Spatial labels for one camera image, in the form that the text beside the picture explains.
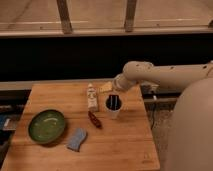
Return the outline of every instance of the green plate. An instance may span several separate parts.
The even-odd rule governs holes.
[[[28,133],[33,141],[47,144],[56,140],[63,133],[65,126],[66,122],[61,112],[45,110],[32,119]]]

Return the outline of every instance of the cup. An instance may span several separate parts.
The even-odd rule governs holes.
[[[106,100],[106,107],[108,109],[108,115],[110,119],[116,119],[120,113],[122,101],[118,95],[110,94]]]

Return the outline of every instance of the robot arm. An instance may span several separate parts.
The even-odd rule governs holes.
[[[113,89],[127,91],[142,81],[184,90],[189,84],[213,77],[213,63],[199,65],[154,66],[150,62],[128,62],[113,80]]]
[[[143,80],[184,90],[173,111],[165,171],[213,170],[212,77],[213,63],[154,66],[129,62],[113,80],[118,91],[127,91]]]

